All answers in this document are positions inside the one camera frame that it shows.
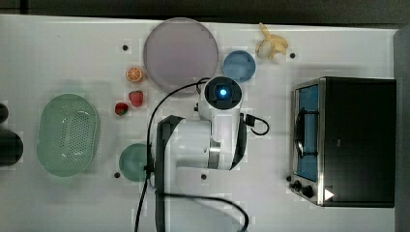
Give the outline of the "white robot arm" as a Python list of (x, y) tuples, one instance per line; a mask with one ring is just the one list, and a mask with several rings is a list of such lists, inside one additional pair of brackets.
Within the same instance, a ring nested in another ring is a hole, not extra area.
[(200, 91), (199, 118), (189, 120), (170, 115), (157, 123), (154, 173), (157, 232), (248, 232), (249, 216), (238, 221), (202, 202), (225, 203), (221, 197), (186, 194), (177, 186), (181, 167), (231, 170), (247, 148), (247, 129), (241, 112), (243, 92), (233, 79), (218, 76), (205, 82)]

